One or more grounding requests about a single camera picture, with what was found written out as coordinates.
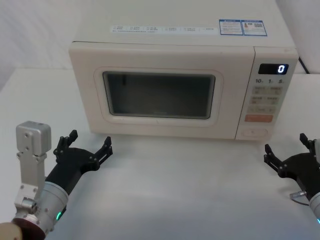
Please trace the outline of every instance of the qr code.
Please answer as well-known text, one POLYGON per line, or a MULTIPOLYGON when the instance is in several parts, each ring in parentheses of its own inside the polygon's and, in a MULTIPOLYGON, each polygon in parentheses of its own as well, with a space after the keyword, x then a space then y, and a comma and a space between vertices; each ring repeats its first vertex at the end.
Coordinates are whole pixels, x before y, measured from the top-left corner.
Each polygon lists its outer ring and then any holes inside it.
POLYGON ((263 26, 262 26, 262 23, 255 23, 254 27, 255 28, 262 28, 263 26))

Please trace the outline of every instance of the label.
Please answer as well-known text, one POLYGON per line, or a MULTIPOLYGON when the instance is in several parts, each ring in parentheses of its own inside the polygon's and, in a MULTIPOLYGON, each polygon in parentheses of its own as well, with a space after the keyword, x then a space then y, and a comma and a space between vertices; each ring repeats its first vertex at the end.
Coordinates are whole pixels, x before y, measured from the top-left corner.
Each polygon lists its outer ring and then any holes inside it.
POLYGON ((220 19, 220 35, 267 37, 262 20, 220 19))
POLYGON ((267 36, 264 22, 261 20, 241 20, 244 36, 267 36))
POLYGON ((114 25, 112 33, 125 34, 167 34, 167 35, 218 35, 219 31, 214 27, 194 26, 125 26, 114 25))
POLYGON ((242 36, 244 34, 241 27, 241 20, 220 19, 219 25, 220 25, 220 35, 242 36))

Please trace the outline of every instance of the microwave top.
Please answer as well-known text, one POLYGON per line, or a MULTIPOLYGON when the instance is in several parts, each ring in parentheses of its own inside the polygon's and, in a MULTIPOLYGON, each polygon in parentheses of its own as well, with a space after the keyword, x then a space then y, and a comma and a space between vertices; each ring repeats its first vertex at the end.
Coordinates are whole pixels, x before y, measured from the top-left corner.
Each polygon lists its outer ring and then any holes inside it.
POLYGON ((74 42, 295 48, 276 0, 98 0, 74 42))

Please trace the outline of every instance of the button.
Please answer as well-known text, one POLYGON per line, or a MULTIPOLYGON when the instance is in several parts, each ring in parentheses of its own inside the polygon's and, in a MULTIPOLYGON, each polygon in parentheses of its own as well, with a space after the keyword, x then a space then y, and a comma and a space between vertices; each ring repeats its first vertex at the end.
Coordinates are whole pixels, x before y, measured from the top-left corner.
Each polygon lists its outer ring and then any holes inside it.
POLYGON ((255 107, 255 113, 257 113, 257 114, 266 114, 267 113, 266 106, 261 106, 261 105, 256 106, 255 107))
POLYGON ((245 137, 264 137, 266 136, 268 131, 266 129, 246 129, 242 132, 242 135, 245 137))
POLYGON ((255 112, 256 112, 256 106, 255 105, 249 105, 247 113, 248 114, 253 114, 255 112))
POLYGON ((268 94, 269 95, 281 95, 282 94, 282 87, 280 86, 271 86, 271 87, 268 87, 268 94))
POLYGON ((276 112, 276 106, 265 106, 266 114, 274 114, 276 112))
POLYGON ((262 101, 264 104, 277 105, 279 102, 279 97, 277 96, 265 96, 262 101))
POLYGON ((244 121, 253 123, 271 123, 273 118, 273 115, 247 114, 244 121))
POLYGON ((266 90, 267 90, 267 88, 266 88, 265 86, 255 86, 255 87, 253 88, 252 93, 253 93, 253 94, 263 95, 263 94, 266 94, 266 90))
POLYGON ((250 103, 251 104, 261 104, 263 101, 263 97, 262 96, 252 96, 250 103))

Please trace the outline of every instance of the control panel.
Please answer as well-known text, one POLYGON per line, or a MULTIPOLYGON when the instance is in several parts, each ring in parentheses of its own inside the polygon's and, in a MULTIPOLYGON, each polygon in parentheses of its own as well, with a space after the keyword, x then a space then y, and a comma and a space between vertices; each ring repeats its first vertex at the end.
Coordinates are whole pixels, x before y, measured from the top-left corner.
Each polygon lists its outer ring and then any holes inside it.
POLYGON ((295 49, 288 54, 256 47, 255 52, 236 139, 263 139, 271 134, 298 60, 295 49))

